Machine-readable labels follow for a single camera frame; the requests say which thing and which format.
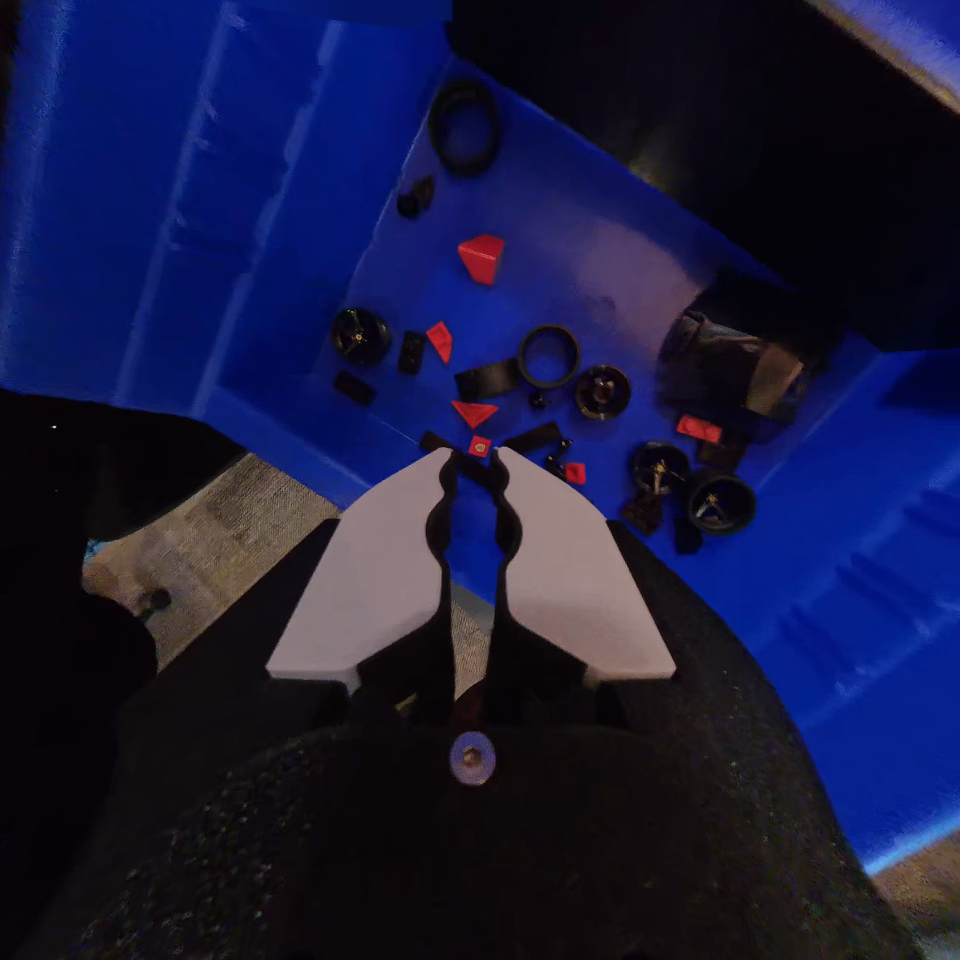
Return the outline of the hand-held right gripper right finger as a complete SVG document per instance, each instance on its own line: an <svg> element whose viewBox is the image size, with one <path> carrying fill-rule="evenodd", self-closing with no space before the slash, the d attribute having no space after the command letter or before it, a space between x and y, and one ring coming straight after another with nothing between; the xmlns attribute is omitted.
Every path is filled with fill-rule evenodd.
<svg viewBox="0 0 960 960"><path fill-rule="evenodd" d="M676 663L603 513L507 446L493 451L492 664L535 681L660 681Z"/></svg>

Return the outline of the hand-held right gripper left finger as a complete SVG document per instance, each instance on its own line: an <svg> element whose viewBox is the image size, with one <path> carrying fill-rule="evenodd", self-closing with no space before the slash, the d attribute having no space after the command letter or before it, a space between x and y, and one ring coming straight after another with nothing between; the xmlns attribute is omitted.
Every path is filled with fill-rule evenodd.
<svg viewBox="0 0 960 960"><path fill-rule="evenodd" d="M338 518L267 661L275 680L334 682L353 693L377 655L441 611L446 548L428 521L457 486L454 450L440 447L363 493Z"/></svg>

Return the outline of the blue plastic bin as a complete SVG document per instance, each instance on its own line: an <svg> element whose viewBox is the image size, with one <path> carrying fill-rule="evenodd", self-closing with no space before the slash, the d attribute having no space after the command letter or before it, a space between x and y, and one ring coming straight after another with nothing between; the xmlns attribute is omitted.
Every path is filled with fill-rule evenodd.
<svg viewBox="0 0 960 960"><path fill-rule="evenodd" d="M806 2L2 2L2 387L338 506L558 423L736 439L726 619L879 874L958 830L958 115Z"/></svg>

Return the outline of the pile of lego pieces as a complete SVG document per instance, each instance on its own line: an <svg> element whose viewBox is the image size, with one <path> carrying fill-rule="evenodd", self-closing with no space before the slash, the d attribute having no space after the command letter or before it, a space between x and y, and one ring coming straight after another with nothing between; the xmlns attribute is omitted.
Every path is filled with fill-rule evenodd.
<svg viewBox="0 0 960 960"><path fill-rule="evenodd" d="M329 445L368 484L433 431L460 450L555 422L581 464L575 491L607 517L633 497L630 461L676 440L657 401L668 329L725 268L762 275L722 233L582 138L501 90L501 148L451 176L426 128L414 141L343 304L394 335L355 367L316 365Z"/></svg>

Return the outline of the crumpled plastic bag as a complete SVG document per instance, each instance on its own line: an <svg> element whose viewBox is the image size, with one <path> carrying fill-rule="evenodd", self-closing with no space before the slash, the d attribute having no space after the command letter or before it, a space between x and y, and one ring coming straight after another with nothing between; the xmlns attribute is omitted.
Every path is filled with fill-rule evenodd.
<svg viewBox="0 0 960 960"><path fill-rule="evenodd" d="M665 334L656 400L747 441L769 443L795 421L836 339L810 297L722 270Z"/></svg>

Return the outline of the black bin divider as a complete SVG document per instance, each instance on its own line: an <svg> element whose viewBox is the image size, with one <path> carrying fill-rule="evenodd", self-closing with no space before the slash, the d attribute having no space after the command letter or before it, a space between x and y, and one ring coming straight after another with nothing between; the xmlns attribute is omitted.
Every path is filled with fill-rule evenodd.
<svg viewBox="0 0 960 960"><path fill-rule="evenodd" d="M958 110L810 3L455 1L446 30L877 348L958 348Z"/></svg>

